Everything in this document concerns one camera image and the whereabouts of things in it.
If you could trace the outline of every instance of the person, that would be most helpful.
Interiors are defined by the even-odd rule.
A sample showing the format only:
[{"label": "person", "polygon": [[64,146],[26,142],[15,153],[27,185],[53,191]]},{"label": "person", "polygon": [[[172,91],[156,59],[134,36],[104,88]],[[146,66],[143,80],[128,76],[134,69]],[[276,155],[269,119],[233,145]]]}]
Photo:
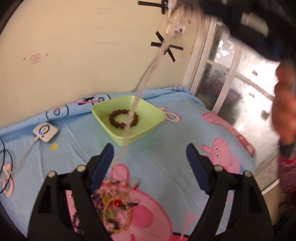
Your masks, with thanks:
[{"label": "person", "polygon": [[296,142],[296,93],[292,90],[292,84],[296,81],[296,68],[291,63],[281,64],[276,76],[278,83],[274,88],[272,123],[280,135],[278,174],[282,190],[296,204],[296,156],[291,156]]}]

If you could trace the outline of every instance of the human hand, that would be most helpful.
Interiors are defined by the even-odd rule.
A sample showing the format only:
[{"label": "human hand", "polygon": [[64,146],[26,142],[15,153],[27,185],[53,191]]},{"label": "human hand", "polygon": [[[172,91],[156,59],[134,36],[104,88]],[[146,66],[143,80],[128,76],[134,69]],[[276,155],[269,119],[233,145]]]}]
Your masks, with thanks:
[{"label": "human hand", "polygon": [[295,142],[296,136],[296,93],[291,86],[296,80],[292,64],[281,64],[276,70],[279,82],[274,87],[275,98],[272,105],[272,124],[284,145]]}]

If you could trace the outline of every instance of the pink cheek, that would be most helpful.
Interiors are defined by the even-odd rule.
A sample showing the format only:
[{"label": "pink cheek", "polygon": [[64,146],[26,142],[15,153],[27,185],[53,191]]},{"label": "pink cheek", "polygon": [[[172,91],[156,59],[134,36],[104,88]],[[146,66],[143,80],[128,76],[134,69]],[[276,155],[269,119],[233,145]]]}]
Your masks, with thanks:
[{"label": "pink cheek", "polygon": [[132,224],[140,229],[146,229],[153,224],[153,213],[144,205],[132,208]]}]

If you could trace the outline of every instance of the brown beaded bracelet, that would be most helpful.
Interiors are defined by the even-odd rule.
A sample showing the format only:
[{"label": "brown beaded bracelet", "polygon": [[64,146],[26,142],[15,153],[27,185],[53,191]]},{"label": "brown beaded bracelet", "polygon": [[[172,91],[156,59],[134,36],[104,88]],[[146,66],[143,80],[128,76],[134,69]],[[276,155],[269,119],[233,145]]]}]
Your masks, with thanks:
[{"label": "brown beaded bracelet", "polygon": [[[117,115],[120,115],[120,114],[128,114],[129,110],[126,110],[126,109],[123,109],[123,110],[116,110],[116,111],[113,111],[110,116],[109,116],[109,121],[110,121],[110,124],[115,126],[116,128],[121,128],[121,129],[124,129],[124,127],[126,126],[125,123],[119,123],[117,121],[114,120],[115,116]],[[133,121],[131,122],[131,127],[135,126],[139,121],[139,116],[134,113],[133,115]]]}]

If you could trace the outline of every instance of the metal screw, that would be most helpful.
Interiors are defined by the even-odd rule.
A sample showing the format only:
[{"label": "metal screw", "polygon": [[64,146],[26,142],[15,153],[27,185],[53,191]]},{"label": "metal screw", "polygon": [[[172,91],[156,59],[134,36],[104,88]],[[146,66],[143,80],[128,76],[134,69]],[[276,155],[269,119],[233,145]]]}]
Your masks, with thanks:
[{"label": "metal screw", "polygon": [[245,171],[245,172],[244,172],[244,175],[245,175],[246,177],[251,177],[251,176],[252,176],[252,173],[251,173],[250,171]]},{"label": "metal screw", "polygon": [[216,166],[214,166],[214,169],[216,172],[221,172],[223,170],[223,167],[220,165],[216,165]]},{"label": "metal screw", "polygon": [[77,167],[77,171],[79,171],[79,172],[84,172],[85,169],[86,169],[85,165],[80,165],[80,166]]},{"label": "metal screw", "polygon": [[56,175],[56,172],[55,171],[50,171],[48,174],[47,174],[50,178],[54,177]]}]

